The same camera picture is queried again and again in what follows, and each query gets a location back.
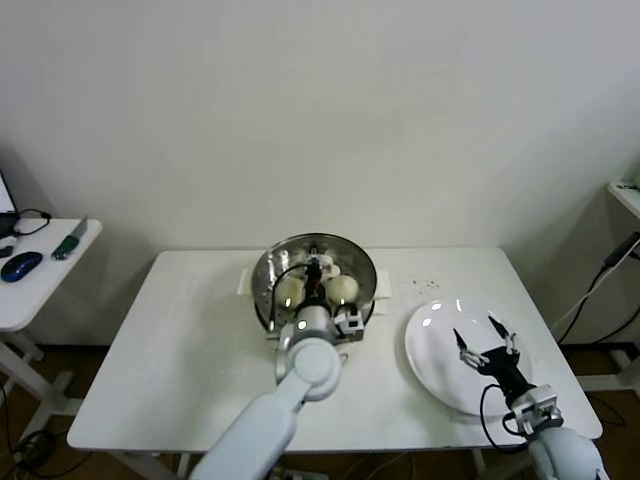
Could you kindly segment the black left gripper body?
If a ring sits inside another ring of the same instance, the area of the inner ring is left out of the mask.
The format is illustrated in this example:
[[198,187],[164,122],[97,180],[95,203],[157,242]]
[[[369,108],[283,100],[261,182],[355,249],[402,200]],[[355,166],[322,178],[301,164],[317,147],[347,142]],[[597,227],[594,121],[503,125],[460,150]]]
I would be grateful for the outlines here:
[[304,299],[326,299],[326,291],[322,282],[322,269],[318,262],[310,262],[305,270]]

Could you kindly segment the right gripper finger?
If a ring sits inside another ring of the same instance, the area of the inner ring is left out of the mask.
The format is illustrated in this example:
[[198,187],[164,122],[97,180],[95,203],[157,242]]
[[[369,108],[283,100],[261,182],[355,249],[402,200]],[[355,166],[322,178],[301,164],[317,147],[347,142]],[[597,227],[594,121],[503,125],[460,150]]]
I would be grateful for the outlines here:
[[480,368],[488,364],[488,358],[470,350],[457,329],[453,329],[456,344],[459,349],[459,357],[470,368]]
[[491,324],[497,331],[498,335],[503,339],[507,354],[519,354],[520,351],[516,346],[516,334],[510,332],[504,324],[496,320],[493,316],[488,316]]

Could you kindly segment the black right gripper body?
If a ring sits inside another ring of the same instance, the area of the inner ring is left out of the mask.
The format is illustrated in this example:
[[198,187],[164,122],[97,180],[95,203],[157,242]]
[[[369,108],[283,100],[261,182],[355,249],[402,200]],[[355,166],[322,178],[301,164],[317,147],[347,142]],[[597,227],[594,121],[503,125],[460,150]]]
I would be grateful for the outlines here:
[[483,356],[488,361],[478,368],[478,372],[494,378],[505,396],[522,396],[531,389],[531,384],[518,368],[519,353],[509,353],[506,348],[494,348],[483,353]]

